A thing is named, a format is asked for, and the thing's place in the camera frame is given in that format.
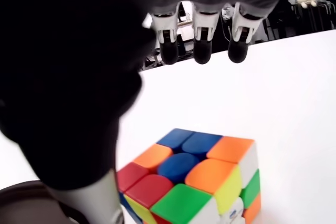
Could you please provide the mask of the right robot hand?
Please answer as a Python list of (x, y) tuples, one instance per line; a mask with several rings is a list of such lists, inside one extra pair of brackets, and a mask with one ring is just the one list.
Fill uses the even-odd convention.
[[(184, 0), (1, 0), (1, 132), (18, 144), (71, 223), (124, 223), (116, 182), (122, 115), (156, 41), (148, 13)], [(240, 2), (265, 17), (278, 0), (188, 0), (201, 12)]]

